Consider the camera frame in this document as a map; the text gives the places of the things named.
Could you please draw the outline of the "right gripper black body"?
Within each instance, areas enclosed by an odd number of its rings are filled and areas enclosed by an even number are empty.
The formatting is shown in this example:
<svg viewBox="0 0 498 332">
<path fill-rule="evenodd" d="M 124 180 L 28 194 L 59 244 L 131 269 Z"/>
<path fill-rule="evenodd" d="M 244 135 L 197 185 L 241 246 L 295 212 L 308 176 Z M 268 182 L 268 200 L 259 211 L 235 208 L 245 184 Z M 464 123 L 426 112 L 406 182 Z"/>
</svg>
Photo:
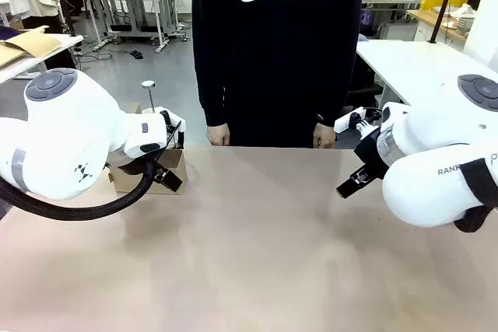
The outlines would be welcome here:
<svg viewBox="0 0 498 332">
<path fill-rule="evenodd" d="M 360 141 L 354 150 L 363 162 L 363 166 L 357 170 L 361 177 L 384 177 L 388 171 L 388 165 L 382 160 L 377 150 L 377 139 L 380 133 L 380 129 L 373 130 Z"/>
</svg>

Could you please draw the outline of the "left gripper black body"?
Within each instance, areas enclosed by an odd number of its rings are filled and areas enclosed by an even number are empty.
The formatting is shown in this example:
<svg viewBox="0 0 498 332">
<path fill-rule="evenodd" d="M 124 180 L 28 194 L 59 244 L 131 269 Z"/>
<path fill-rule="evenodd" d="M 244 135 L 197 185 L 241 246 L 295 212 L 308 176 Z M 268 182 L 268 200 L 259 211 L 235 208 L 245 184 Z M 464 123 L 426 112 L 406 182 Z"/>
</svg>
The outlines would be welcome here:
<svg viewBox="0 0 498 332">
<path fill-rule="evenodd" d="M 119 166 L 118 169 L 128 175 L 149 175 L 154 170 L 154 161 L 148 157 L 133 159 L 130 163 Z"/>
</svg>

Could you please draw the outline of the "person's left hand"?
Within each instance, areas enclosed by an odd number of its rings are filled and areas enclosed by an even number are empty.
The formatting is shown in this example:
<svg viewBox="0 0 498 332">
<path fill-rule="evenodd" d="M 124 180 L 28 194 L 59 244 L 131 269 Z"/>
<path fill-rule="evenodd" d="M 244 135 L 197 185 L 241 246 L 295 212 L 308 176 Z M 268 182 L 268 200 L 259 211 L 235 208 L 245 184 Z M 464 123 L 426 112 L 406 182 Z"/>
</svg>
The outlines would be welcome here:
<svg viewBox="0 0 498 332">
<path fill-rule="evenodd" d="M 333 128 L 317 123 L 313 133 L 313 146 L 315 149 L 331 149 L 336 140 Z"/>
</svg>

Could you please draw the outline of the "person's right hand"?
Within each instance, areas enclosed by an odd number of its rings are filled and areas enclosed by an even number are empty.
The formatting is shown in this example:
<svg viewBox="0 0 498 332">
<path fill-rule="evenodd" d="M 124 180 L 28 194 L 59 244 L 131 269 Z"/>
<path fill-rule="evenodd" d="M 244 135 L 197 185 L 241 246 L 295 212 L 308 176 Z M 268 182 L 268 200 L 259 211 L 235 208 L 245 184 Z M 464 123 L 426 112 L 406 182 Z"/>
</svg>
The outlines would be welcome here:
<svg viewBox="0 0 498 332">
<path fill-rule="evenodd" d="M 208 126 L 206 136 L 213 146 L 228 146 L 230 144 L 230 129 L 227 124 Z"/>
</svg>

